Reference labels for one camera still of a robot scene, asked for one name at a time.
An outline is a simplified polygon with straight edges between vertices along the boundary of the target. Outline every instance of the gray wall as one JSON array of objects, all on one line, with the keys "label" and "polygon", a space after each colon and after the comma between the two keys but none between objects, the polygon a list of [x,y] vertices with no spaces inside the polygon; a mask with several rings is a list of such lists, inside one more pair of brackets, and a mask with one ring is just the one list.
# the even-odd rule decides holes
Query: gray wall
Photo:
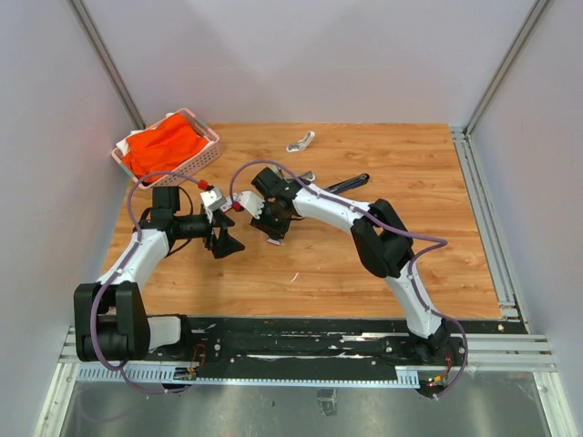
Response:
[{"label": "gray wall", "polygon": [[2,435],[36,425],[73,291],[99,273],[125,187],[128,117],[64,0],[0,2]]},{"label": "gray wall", "polygon": [[87,0],[148,122],[464,124],[533,0]]},{"label": "gray wall", "polygon": [[474,134],[533,330],[583,431],[583,2],[557,0]]}]

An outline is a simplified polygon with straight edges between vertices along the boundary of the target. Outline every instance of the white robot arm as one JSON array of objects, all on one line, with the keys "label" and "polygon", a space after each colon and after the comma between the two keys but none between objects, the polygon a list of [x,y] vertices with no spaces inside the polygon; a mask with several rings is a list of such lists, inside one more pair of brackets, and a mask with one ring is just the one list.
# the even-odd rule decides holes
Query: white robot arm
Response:
[{"label": "white robot arm", "polygon": [[[150,218],[139,221],[128,248],[113,267],[97,281],[80,284],[75,290],[75,326],[77,357],[95,361],[95,341],[109,361],[142,360],[148,351],[160,346],[177,345],[191,351],[188,344],[188,318],[183,315],[147,316],[141,291],[158,263],[168,256],[177,240],[202,239],[214,258],[224,258],[245,247],[228,233],[234,222],[220,207],[225,198],[217,188],[200,194],[200,214],[177,216],[180,210],[178,187],[156,187],[152,191]],[[107,288],[99,302],[96,295]],[[90,314],[97,305],[97,338],[92,338]]]},{"label": "white robot arm", "polygon": [[[291,217],[300,216],[318,219],[352,234],[363,265],[373,275],[384,279],[398,299],[409,331],[421,339],[429,340],[442,328],[442,319],[427,310],[414,293],[412,279],[423,301],[429,308],[435,308],[417,269],[413,266],[412,278],[408,273],[414,255],[412,241],[388,231],[378,235],[373,229],[373,223],[357,211],[370,211],[384,223],[406,230],[388,202],[382,199],[373,204],[357,202],[326,192],[311,183],[310,189],[315,192],[313,194],[296,181],[281,178],[271,168],[265,168],[251,183],[263,198],[246,191],[239,196],[239,202],[252,214],[253,227],[266,232],[271,239],[282,239],[290,226]],[[341,199],[352,207],[340,205],[320,194]]]}]

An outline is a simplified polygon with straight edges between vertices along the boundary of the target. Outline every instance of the wooden floor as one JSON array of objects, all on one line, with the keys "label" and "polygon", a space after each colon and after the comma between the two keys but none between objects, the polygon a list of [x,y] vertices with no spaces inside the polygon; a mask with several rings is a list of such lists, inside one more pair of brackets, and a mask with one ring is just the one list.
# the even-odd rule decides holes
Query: wooden floor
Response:
[{"label": "wooden floor", "polygon": [[[214,125],[222,156],[197,174],[228,193],[234,170],[256,158],[272,158],[298,173],[312,170],[316,184],[367,172],[368,185],[345,193],[356,200],[389,200],[411,231],[449,239],[450,244],[423,256],[419,271],[435,306],[459,318],[499,318],[476,223],[469,205],[449,129],[445,125]],[[285,146],[313,130],[303,152]],[[252,189],[262,169],[245,169],[235,191]],[[182,184],[199,203],[198,189]],[[134,211],[150,204],[139,191]],[[183,211],[188,202],[182,201]],[[282,246],[249,224],[247,212],[229,215],[233,237],[246,249],[214,259],[201,241],[163,259],[143,290],[148,313],[332,317],[403,317],[384,281],[368,273],[352,238],[313,219],[292,222]],[[122,209],[108,268],[127,246],[131,224]],[[416,241],[414,250],[425,247]]]}]

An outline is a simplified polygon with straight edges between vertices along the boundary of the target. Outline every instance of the cable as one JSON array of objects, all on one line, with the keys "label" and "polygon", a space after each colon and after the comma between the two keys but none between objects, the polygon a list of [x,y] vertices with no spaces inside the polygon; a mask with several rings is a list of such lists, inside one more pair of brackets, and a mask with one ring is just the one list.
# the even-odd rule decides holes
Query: cable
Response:
[{"label": "cable", "polygon": [[413,272],[413,267],[414,264],[417,262],[417,260],[424,255],[427,252],[430,252],[432,250],[436,250],[436,249],[440,249],[443,246],[447,245],[447,240],[446,239],[440,239],[438,237],[431,237],[428,235],[423,235],[423,234],[417,234],[415,232],[408,232],[406,230],[402,230],[399,228],[394,228],[392,226],[387,225],[386,223],[383,223],[381,220],[379,220],[377,217],[375,217],[373,214],[371,214],[368,211],[365,211],[362,208],[358,208],[355,205],[352,205],[344,200],[342,200],[341,198],[337,198],[331,195],[327,195],[325,193],[318,193],[316,192],[316,190],[314,190],[313,188],[311,188],[308,184],[306,184],[303,180],[301,180],[295,173],[293,173],[293,171],[291,171],[289,168],[285,167],[284,165],[280,164],[277,161],[274,161],[272,159],[254,159],[250,162],[248,162],[247,164],[244,164],[243,166],[241,166],[239,169],[237,169],[237,171],[235,171],[235,173],[233,174],[232,178],[230,179],[230,184],[229,184],[229,194],[230,194],[230,200],[231,202],[233,202],[233,185],[235,183],[235,179],[237,178],[237,176],[241,173],[241,171],[243,171],[245,168],[249,167],[249,166],[253,166],[255,164],[271,164],[273,166],[276,166],[278,168],[281,168],[282,170],[284,170],[285,172],[287,172],[298,184],[300,184],[300,186],[302,188],[305,188],[306,191],[308,191],[310,194],[313,194],[314,196],[320,197],[320,198],[324,198],[326,200],[330,200],[332,202],[338,203],[339,205],[342,205],[344,207],[347,208],[351,208],[357,212],[359,212],[360,214],[363,214],[363,216],[367,217],[369,220],[372,221],[372,223],[374,223],[376,226],[379,226],[380,228],[383,228],[384,230],[388,230],[389,232],[393,232],[394,234],[397,235],[401,235],[404,237],[407,237],[409,239],[421,239],[424,241],[430,241],[432,243],[435,243],[433,246],[429,246],[428,248],[422,249],[420,250],[416,255],[413,256],[413,258],[411,259],[411,261],[409,262],[409,266],[408,266],[408,273],[409,273],[409,278],[411,279],[411,285],[413,286],[413,290],[415,293],[415,296],[417,297],[417,299],[419,300],[419,303],[421,303],[421,306],[424,308],[424,310],[431,312],[433,315],[435,315],[436,317],[445,319],[445,320],[449,320],[452,323],[454,323],[454,325],[459,329],[461,335],[462,335],[462,341],[464,343],[464,358],[462,359],[462,364],[459,368],[459,372],[456,374],[456,376],[452,379],[452,381],[447,385],[447,387],[445,387],[441,392],[439,392],[438,394],[435,395],[435,397],[441,397],[444,394],[448,393],[453,387],[454,385],[459,381],[459,379],[461,378],[461,376],[464,374],[464,370],[465,367],[467,366],[467,353],[468,353],[468,348],[467,348],[467,337],[465,335],[465,330],[464,327],[462,326],[462,324],[454,319],[453,317],[450,316],[446,316],[445,314],[434,310],[433,308],[431,308],[423,299],[423,297],[421,296],[421,293],[419,292],[419,288],[417,287],[417,283],[414,280],[414,272]]},{"label": "cable", "polygon": [[207,359],[207,347],[203,343],[199,343],[194,347],[194,353],[192,354],[192,360],[190,360],[189,371],[190,374],[194,372],[194,361],[197,359],[197,348],[202,348],[202,360],[200,360],[199,368],[204,365],[204,361]]},{"label": "cable", "polygon": [[445,361],[447,363],[447,368],[445,370],[445,373],[442,373],[440,375],[437,375],[433,378],[429,378],[427,381],[429,382],[429,387],[434,387],[435,385],[437,385],[440,381],[444,381],[447,376],[449,375],[449,372],[452,370],[452,367],[454,365],[453,363],[453,359],[452,359],[452,354],[449,352],[445,353]]},{"label": "cable", "polygon": [[[191,216],[192,214],[194,214],[194,205],[192,204],[192,198],[190,197],[189,192],[184,189],[183,187],[179,187],[179,190],[182,191],[186,197],[189,200],[190,203],[190,212],[189,215]],[[174,255],[176,252],[183,250],[184,248],[186,248],[189,243],[192,241],[192,239],[187,239],[184,243],[182,243],[180,246],[178,246],[177,248],[175,248],[174,250],[171,250],[170,252],[168,252],[168,255],[166,255],[165,258],[171,257],[172,255]]]},{"label": "cable", "polygon": [[135,382],[131,381],[128,378],[127,374],[124,372],[124,367],[128,363],[127,361],[123,361],[117,366],[113,365],[109,361],[107,361],[105,355],[103,354],[103,351],[101,350],[101,348],[99,346],[99,341],[97,340],[97,308],[99,307],[99,302],[103,298],[103,295],[105,294],[107,288],[119,276],[119,272],[121,270],[123,270],[124,267],[126,267],[126,264],[128,264],[131,257],[133,257],[134,253],[138,249],[138,247],[141,243],[141,240],[142,240],[142,234],[143,234],[142,228],[139,226],[139,223],[136,220],[136,217],[134,216],[134,213],[131,210],[131,199],[133,198],[134,193],[136,192],[136,189],[138,189],[139,184],[141,184],[144,180],[146,180],[147,178],[151,178],[153,176],[163,176],[163,175],[172,175],[172,176],[176,176],[178,178],[184,178],[186,180],[189,180],[190,182],[197,184],[197,186],[200,185],[200,181],[198,181],[197,179],[192,178],[192,177],[187,176],[187,175],[183,175],[183,174],[175,172],[175,171],[163,171],[163,170],[162,171],[154,171],[154,172],[149,173],[146,176],[138,179],[138,181],[129,190],[128,200],[127,200],[127,209],[128,209],[129,219],[131,220],[132,224],[134,225],[134,228],[136,229],[136,232],[138,233],[137,241],[134,242],[134,244],[131,246],[131,248],[129,248],[129,251],[126,254],[126,256],[119,262],[118,268],[113,271],[111,276],[106,279],[106,281],[101,285],[101,287],[97,291],[97,294],[95,295],[95,298],[93,299],[93,304],[91,305],[91,315],[89,318],[89,330],[91,332],[91,345],[93,346],[93,350],[95,351],[95,354],[96,354],[99,362],[106,369],[108,369],[110,371],[120,371],[122,378],[130,387],[132,387],[138,391],[141,391],[142,393],[146,393],[146,394],[162,394],[162,393],[168,393],[168,392],[181,393],[189,387],[181,388],[181,389],[169,389],[169,390],[164,390],[164,391],[160,391],[160,390],[155,391],[155,390],[151,390],[151,389],[145,389],[145,388],[137,385]]}]

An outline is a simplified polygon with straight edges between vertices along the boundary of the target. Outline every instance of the plastic basket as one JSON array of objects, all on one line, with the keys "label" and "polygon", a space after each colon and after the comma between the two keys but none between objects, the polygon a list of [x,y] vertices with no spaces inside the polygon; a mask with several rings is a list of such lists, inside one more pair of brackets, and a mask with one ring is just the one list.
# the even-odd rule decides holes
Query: plastic basket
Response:
[{"label": "plastic basket", "polygon": [[[183,175],[192,176],[201,168],[207,166],[212,161],[220,155],[219,149],[219,136],[217,133],[212,130],[209,125],[207,125],[204,121],[202,121],[199,117],[196,117],[192,112],[188,109],[183,107],[176,111],[182,114],[190,123],[194,131],[199,134],[201,137],[205,137],[209,143],[194,157],[184,161],[178,167],[174,168],[172,171],[177,173],[181,173]],[[155,125],[150,126],[148,129],[156,128],[163,120],[160,120]],[[138,182],[138,178],[134,175],[131,170],[123,163],[122,158],[123,154],[121,150],[117,147],[111,151],[111,156],[116,160],[116,162],[128,173],[134,182]],[[152,182],[151,184],[144,185],[143,183],[139,184],[139,187],[142,189],[148,189],[152,187],[168,187],[168,186],[176,186],[179,185],[183,178],[179,178],[173,175],[166,175],[162,178],[158,179],[156,182]]]}]

